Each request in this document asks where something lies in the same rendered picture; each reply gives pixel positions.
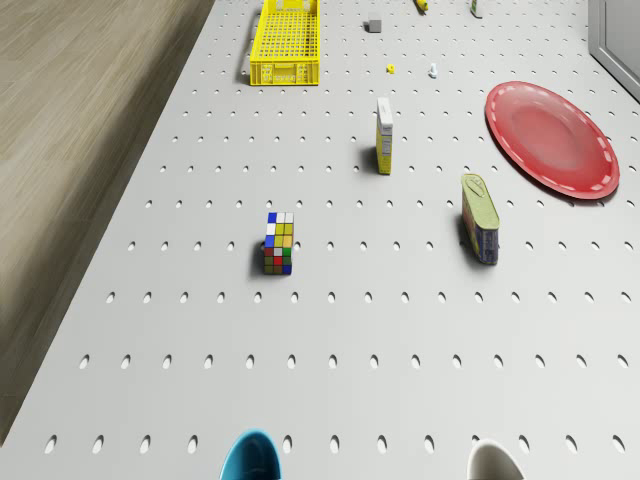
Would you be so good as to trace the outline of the puzzle cube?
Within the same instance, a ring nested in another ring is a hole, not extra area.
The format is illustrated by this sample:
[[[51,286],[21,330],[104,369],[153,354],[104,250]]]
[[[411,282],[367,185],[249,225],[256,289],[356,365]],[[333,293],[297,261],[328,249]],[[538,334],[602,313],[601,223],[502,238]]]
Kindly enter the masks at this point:
[[[264,273],[290,275],[294,244],[294,213],[269,212],[263,249]]]

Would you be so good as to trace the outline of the yellow and white box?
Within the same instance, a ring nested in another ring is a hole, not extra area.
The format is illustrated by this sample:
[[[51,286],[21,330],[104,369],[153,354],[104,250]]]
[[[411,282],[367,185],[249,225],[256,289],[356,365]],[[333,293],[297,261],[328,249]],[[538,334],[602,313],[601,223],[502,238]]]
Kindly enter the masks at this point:
[[[376,155],[378,171],[390,175],[392,170],[393,114],[389,99],[377,99]]]

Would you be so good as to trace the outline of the flat-sided can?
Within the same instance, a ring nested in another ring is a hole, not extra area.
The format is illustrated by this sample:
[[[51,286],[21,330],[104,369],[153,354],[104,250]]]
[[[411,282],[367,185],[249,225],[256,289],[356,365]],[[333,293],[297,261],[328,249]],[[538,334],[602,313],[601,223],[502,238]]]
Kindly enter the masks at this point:
[[[474,254],[481,263],[495,265],[499,256],[500,220],[481,176],[461,177],[462,216]]]

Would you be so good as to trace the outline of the yellow basket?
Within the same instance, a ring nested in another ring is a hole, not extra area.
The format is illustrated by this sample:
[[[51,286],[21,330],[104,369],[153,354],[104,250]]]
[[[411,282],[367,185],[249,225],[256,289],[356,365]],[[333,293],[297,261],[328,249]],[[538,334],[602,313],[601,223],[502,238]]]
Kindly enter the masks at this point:
[[[319,0],[264,0],[250,54],[250,84],[318,85]]]

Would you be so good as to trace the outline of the blue mug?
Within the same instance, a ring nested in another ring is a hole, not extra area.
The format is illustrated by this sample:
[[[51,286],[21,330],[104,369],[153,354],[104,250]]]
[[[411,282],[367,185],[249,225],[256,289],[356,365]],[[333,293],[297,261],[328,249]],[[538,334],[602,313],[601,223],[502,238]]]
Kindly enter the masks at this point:
[[[269,435],[258,429],[242,433],[230,448],[220,480],[281,480],[281,465]]]

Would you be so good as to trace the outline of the red plate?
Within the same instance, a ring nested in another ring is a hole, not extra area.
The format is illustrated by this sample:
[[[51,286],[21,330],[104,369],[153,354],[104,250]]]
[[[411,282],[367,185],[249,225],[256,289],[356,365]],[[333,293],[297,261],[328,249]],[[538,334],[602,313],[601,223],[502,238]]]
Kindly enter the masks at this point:
[[[502,150],[541,184],[583,200],[617,189],[620,168],[606,135],[555,92],[522,81],[498,84],[487,95],[485,116]]]

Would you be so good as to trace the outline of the white mug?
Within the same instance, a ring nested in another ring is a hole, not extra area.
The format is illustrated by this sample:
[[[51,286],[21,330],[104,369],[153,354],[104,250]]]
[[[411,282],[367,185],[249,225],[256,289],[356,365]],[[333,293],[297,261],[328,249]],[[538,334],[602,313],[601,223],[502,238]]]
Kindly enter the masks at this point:
[[[471,449],[468,480],[524,480],[520,466],[513,456],[499,443],[482,439]]]

